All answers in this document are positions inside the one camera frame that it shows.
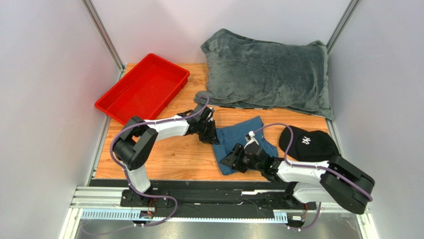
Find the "blue t shirt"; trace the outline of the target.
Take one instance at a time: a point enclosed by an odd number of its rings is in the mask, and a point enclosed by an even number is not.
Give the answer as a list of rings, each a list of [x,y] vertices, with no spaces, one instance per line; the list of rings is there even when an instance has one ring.
[[[255,131],[263,126],[263,121],[260,116],[256,116],[249,120],[237,123],[233,126],[227,126],[216,129],[217,139],[219,144],[212,145],[216,163],[222,173],[227,176],[236,172],[239,172],[232,168],[232,166],[226,166],[220,163],[220,161],[226,158],[229,154],[232,154],[232,150],[236,144],[241,144],[244,147],[247,144],[245,136],[250,131]],[[263,131],[255,133],[255,139],[258,145],[269,154],[270,157],[279,157],[277,148],[268,142]]]

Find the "red plastic tray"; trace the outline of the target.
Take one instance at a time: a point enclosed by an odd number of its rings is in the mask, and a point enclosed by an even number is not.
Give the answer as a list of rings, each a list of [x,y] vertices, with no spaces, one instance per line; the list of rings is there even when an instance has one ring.
[[[190,72],[153,53],[125,73],[95,103],[95,107],[121,124],[138,116],[157,118],[185,87]]]

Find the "black baseball cap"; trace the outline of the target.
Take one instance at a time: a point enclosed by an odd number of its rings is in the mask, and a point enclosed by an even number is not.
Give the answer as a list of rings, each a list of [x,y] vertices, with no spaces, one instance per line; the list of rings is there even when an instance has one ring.
[[[292,139],[288,155],[300,162],[321,162],[340,156],[339,150],[330,135],[321,130],[306,131],[290,126],[285,128],[279,138],[279,147],[286,150]]]

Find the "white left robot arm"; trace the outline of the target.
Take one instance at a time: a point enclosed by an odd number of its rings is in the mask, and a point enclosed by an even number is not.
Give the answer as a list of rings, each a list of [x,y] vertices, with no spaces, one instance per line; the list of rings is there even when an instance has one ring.
[[[153,201],[153,197],[147,196],[151,182],[145,163],[156,142],[196,134],[202,143],[218,144],[213,114],[212,107],[198,104],[193,110],[166,119],[132,117],[113,138],[109,148],[113,161],[123,169],[128,181],[128,194],[123,195],[123,199],[143,206]]]

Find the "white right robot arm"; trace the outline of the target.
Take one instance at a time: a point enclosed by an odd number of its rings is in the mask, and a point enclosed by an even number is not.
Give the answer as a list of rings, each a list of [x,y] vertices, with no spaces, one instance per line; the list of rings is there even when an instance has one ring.
[[[259,171],[270,182],[294,183],[289,194],[301,203],[337,203],[360,215],[373,200],[375,180],[341,156],[321,162],[296,162],[270,156],[256,143],[237,143],[220,164],[242,173]]]

